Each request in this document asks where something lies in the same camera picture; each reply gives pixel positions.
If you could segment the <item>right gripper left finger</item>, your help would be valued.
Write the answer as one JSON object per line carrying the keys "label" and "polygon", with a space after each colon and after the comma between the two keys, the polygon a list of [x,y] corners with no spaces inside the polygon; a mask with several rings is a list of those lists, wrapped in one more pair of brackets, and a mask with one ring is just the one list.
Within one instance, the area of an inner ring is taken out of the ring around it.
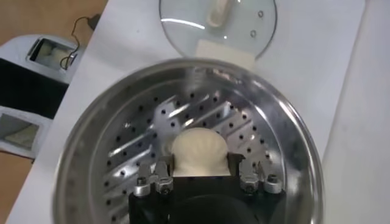
{"label": "right gripper left finger", "polygon": [[162,156],[155,164],[154,171],[148,164],[140,164],[133,195],[136,197],[146,197],[155,191],[162,195],[168,195],[173,190],[173,168],[174,157]]}

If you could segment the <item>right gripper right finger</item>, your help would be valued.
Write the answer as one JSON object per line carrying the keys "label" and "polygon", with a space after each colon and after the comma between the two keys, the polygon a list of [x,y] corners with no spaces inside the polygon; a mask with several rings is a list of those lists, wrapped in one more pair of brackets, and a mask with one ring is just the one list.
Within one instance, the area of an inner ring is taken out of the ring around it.
{"label": "right gripper right finger", "polygon": [[227,161],[231,176],[238,177],[240,188],[245,193],[253,195],[261,190],[276,195],[283,192],[282,180],[260,160],[251,160],[238,153],[228,153]]}

